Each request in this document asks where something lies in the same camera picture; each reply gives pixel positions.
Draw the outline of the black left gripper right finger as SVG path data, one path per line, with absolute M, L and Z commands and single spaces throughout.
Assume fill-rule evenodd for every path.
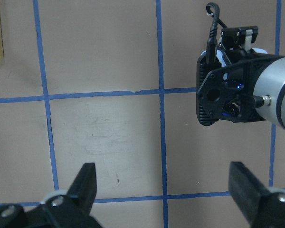
M 228 191 L 251 226 L 260 218 L 271 196 L 269 189 L 240 161 L 230 163 Z

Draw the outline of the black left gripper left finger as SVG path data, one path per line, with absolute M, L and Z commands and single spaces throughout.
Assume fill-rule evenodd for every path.
M 84 163 L 67 191 L 67 196 L 89 215 L 97 193 L 95 163 Z

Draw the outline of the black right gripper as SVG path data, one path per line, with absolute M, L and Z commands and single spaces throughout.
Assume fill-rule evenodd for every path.
M 223 28 L 219 43 L 225 50 L 249 51 L 257 36 L 258 26 Z M 219 120 L 285 126 L 285 56 L 271 55 L 251 87 L 236 90 L 216 81 L 197 87 L 196 114 L 204 126 Z

